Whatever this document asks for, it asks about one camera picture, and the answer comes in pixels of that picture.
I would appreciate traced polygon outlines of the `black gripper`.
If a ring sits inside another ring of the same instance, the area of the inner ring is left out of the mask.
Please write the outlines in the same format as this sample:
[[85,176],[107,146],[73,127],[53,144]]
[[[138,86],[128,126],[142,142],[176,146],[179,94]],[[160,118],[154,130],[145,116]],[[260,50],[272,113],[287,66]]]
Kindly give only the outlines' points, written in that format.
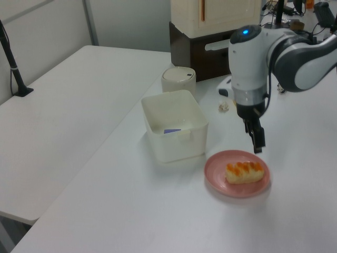
[[241,105],[237,103],[236,110],[238,116],[244,120],[245,132],[252,139],[254,153],[261,153],[265,147],[265,134],[259,118],[265,112],[265,102],[255,105]]

